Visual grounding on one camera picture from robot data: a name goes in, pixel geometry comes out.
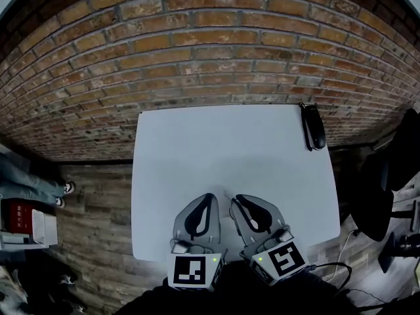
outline brick wall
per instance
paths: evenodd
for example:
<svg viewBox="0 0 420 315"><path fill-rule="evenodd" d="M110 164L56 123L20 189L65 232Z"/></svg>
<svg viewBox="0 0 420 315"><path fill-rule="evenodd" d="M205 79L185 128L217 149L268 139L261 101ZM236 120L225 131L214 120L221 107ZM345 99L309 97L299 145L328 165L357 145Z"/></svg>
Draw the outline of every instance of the brick wall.
<svg viewBox="0 0 420 315"><path fill-rule="evenodd" d="M317 103L330 146L417 107L401 0L18 0L1 21L0 132L52 160L132 157L143 110Z"/></svg>

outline wood plank floor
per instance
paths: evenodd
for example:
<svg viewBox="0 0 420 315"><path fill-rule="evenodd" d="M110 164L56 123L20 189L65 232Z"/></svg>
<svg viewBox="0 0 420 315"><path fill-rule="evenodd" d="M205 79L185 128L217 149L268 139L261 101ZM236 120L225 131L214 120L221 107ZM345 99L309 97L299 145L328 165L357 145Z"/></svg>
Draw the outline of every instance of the wood plank floor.
<svg viewBox="0 0 420 315"><path fill-rule="evenodd" d="M131 169L130 165L61 169L65 179L77 184L77 190L67 196L66 208L57 212L59 246L51 252L78 273L74 292L87 303L88 314L113 314L147 289L159 285L166 275L164 264L133 257ZM337 261L348 233L355 228L349 217L342 225L340 237L309 249L310 261L316 264ZM408 229L408 221L398 220L391 223L389 231L402 234ZM348 288L362 289L388 302L411 293L416 260L395 260L390 272L383 274L377 256L384 244L385 241L377 243L363 234L351 236L341 261L353 267ZM331 267L319 269L317 274L329 279L333 272ZM339 285L345 274L345 269L339 269L331 283ZM358 306L379 303L359 291L351 291L350 296Z"/></svg>

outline person's leg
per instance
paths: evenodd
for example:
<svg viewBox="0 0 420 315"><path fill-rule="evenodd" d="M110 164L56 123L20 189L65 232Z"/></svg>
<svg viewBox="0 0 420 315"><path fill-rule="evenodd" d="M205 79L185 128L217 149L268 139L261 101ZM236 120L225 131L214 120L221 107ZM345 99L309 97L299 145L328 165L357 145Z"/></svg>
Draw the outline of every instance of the person's leg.
<svg viewBox="0 0 420 315"><path fill-rule="evenodd" d="M29 174L19 167L15 166L4 154L0 153L0 177L11 182L22 184L35 189L38 192L44 192L50 196L62 197L64 195L64 186L55 181L44 180L36 175Z"/></svg>
<svg viewBox="0 0 420 315"><path fill-rule="evenodd" d="M50 205L56 205L57 200L57 197L54 195L8 180L0 180L0 198L22 198L24 200L40 201Z"/></svg>

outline white tabletop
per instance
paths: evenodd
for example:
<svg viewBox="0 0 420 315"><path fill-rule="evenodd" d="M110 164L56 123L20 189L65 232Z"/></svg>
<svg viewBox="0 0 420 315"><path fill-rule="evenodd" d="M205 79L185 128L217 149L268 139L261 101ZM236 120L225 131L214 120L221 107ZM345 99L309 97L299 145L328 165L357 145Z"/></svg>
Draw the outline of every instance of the white tabletop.
<svg viewBox="0 0 420 315"><path fill-rule="evenodd" d="M305 247L337 237L331 160L326 147L306 149L300 111L294 105L234 105L140 114L131 194L134 256L166 261L175 217L212 192L227 259L237 259L243 242L224 190L276 205Z"/></svg>

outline white sneaker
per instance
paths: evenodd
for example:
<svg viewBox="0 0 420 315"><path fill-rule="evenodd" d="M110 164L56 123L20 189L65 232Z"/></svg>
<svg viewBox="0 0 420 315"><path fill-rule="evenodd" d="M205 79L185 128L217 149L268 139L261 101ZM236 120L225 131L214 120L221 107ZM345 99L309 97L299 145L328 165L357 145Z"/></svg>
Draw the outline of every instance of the white sneaker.
<svg viewBox="0 0 420 315"><path fill-rule="evenodd" d="M57 197L55 204L57 205L57 207L63 208L66 206L66 201L64 201L64 198L62 197Z"/></svg>
<svg viewBox="0 0 420 315"><path fill-rule="evenodd" d="M64 195L71 194L76 189L74 182L67 182L64 185Z"/></svg>

